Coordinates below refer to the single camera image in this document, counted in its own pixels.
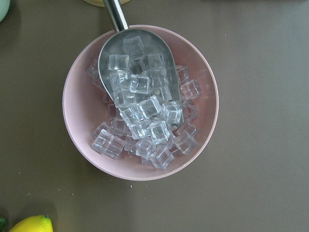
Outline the metal ice scoop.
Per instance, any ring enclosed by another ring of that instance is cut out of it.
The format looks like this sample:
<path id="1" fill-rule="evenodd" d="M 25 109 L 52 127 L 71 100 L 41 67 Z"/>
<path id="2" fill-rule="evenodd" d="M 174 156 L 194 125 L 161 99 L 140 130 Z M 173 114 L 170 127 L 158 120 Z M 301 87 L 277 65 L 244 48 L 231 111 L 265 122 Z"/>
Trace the metal ice scoop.
<path id="1" fill-rule="evenodd" d="M 98 57 L 99 77 L 127 126 L 161 112 L 164 102 L 181 102 L 169 46 L 157 34 L 128 26 L 118 0 L 106 0 L 115 34 Z"/>

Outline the yellow lemon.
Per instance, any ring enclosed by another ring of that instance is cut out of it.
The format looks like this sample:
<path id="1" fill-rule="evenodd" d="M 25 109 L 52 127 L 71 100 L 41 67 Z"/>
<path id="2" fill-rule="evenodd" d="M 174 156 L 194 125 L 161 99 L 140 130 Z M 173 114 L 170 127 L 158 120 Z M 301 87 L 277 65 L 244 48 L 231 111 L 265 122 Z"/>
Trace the yellow lemon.
<path id="1" fill-rule="evenodd" d="M 46 215 L 30 216 L 15 224 L 10 232 L 53 232 L 53 225 Z"/>

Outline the pale green bowl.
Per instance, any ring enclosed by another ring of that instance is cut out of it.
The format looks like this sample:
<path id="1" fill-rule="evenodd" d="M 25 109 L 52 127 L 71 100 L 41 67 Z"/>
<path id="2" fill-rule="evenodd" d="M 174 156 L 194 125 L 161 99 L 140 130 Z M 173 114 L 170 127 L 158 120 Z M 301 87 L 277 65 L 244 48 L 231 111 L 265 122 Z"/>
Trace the pale green bowl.
<path id="1" fill-rule="evenodd" d="M 10 2 L 10 0 L 0 0 L 0 22 L 6 17 Z"/>

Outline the clear ice cubes pile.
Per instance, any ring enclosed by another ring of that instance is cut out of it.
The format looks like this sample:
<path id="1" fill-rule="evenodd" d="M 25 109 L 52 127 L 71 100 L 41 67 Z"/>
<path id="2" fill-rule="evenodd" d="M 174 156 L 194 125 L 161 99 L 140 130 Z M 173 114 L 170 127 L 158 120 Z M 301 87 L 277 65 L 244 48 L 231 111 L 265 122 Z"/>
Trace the clear ice cubes pile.
<path id="1" fill-rule="evenodd" d="M 114 102 L 110 122 L 92 133 L 92 149 L 113 159 L 123 151 L 142 164 L 166 169 L 177 155 L 197 146 L 198 128 L 192 124 L 197 109 L 192 100 L 201 94 L 187 66 L 176 66 L 180 102 L 172 99 L 171 77 L 164 53 L 148 53 L 139 35 L 123 39 L 121 54 L 108 58 L 108 79 Z"/>

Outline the pink bowl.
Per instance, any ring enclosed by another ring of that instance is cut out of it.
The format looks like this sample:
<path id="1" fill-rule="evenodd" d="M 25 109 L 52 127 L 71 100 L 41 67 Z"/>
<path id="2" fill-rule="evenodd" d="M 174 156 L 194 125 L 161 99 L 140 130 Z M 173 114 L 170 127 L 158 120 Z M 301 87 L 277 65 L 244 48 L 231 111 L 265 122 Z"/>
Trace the pink bowl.
<path id="1" fill-rule="evenodd" d="M 101 155 L 91 148 L 92 132 L 108 119 L 107 106 L 102 102 L 102 91 L 86 74 L 86 69 L 98 57 L 102 46 L 114 35 L 108 31 L 93 40 L 78 55 L 67 75 L 63 90 L 62 108 L 67 131 L 79 152 L 100 170 L 118 178 L 133 181 L 161 179 L 177 173 L 193 162 L 209 142 L 218 117 L 219 93 L 210 65 L 200 51 L 181 35 L 157 26 L 136 25 L 160 36 L 170 47 L 175 62 L 186 65 L 196 79 L 202 94 L 194 100 L 197 118 L 193 124 L 199 129 L 197 146 L 188 154 L 177 156 L 164 170 L 143 165 L 137 157 L 122 153 L 119 159 Z"/>

